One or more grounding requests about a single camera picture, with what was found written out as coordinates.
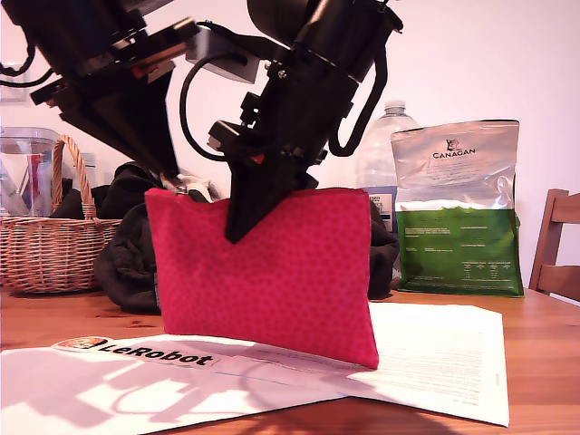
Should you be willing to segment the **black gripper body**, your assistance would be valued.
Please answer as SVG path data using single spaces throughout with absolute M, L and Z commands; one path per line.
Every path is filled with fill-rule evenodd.
M 268 60 L 268 82 L 261 94 L 246 95 L 241 123 L 214 123 L 210 146 L 234 179 L 305 179 L 352 107 L 357 49 L 253 44 L 235 57 L 242 58 Z

